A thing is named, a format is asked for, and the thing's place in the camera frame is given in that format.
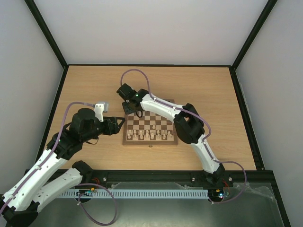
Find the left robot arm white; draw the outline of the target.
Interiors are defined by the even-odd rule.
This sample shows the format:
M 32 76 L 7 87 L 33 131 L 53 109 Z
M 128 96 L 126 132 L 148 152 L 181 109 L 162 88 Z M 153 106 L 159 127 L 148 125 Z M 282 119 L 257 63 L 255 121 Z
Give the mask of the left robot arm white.
M 120 132 L 125 118 L 102 114 L 97 109 L 80 109 L 70 123 L 64 123 L 62 130 L 53 135 L 41 157 L 23 178 L 1 196 L 0 213 L 10 226 L 30 226 L 48 203 L 72 187 L 101 187 L 92 181 L 93 169 L 84 161 L 75 162 L 61 176 L 51 182 L 48 180 L 82 149 L 84 143 L 98 140 L 100 135 Z

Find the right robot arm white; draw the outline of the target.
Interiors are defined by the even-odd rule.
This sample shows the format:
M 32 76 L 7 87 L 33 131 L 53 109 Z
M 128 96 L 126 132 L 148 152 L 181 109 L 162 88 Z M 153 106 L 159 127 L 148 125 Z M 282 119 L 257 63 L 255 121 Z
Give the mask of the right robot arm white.
M 178 138 L 190 144 L 198 155 L 206 180 L 217 185 L 223 180 L 224 166 L 216 158 L 205 134 L 205 123 L 191 104 L 177 105 L 154 96 L 148 90 L 135 91 L 124 83 L 117 90 L 124 100 L 122 103 L 125 114 L 137 111 L 156 113 L 173 122 Z

